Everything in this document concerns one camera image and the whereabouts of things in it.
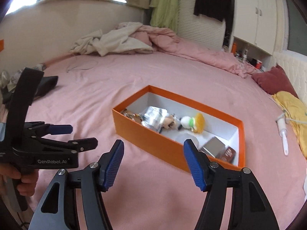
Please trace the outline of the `person's left hand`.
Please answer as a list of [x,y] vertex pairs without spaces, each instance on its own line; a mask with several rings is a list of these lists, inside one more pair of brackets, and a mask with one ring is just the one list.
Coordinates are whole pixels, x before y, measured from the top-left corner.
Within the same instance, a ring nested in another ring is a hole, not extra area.
[[15,167],[8,163],[1,163],[1,193],[5,192],[4,184],[8,178],[21,180],[17,190],[21,196],[31,197],[35,193],[39,171],[34,170],[28,174],[21,174]]

